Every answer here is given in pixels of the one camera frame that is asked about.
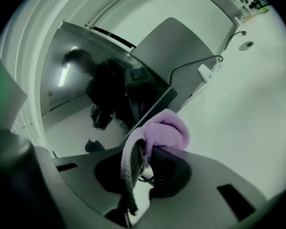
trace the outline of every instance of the person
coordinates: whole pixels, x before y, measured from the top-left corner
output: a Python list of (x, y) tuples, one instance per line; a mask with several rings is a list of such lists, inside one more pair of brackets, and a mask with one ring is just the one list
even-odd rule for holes
[(97, 64), (91, 54), (83, 49), (68, 52), (63, 64), (68, 63), (90, 77), (86, 93), (96, 105), (91, 114), (94, 127), (104, 130), (113, 113), (132, 127), (134, 119), (124, 85), (126, 70), (131, 66), (114, 58)]

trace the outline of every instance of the gray seat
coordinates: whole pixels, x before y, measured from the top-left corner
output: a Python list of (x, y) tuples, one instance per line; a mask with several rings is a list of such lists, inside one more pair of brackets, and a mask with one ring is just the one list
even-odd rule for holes
[(215, 3), (222, 10), (222, 12), (226, 14), (226, 16), (228, 16), (228, 18), (232, 21), (232, 23), (235, 26), (238, 26), (235, 17), (240, 19), (242, 14), (237, 9), (237, 7), (232, 4), (230, 0), (211, 0), (211, 1)]
[[(170, 73), (174, 68), (190, 61), (213, 56), (213, 53), (184, 24), (177, 19), (168, 18), (143, 39), (134, 49), (133, 55), (169, 83)], [(178, 111), (203, 81), (197, 70), (201, 64), (212, 69), (215, 63), (216, 59), (213, 58), (188, 65), (175, 72), (172, 87), (178, 95), (169, 105), (171, 110)]]

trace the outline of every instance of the purple towel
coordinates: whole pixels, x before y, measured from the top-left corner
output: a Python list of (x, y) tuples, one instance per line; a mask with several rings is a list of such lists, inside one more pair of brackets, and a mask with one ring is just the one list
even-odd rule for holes
[(164, 109), (129, 135), (122, 154), (121, 179), (125, 181), (131, 195), (138, 179), (132, 174), (131, 153), (139, 140), (145, 143), (142, 165), (145, 169), (150, 164), (153, 147), (168, 146), (184, 150), (189, 144), (190, 134), (184, 122), (173, 111)]

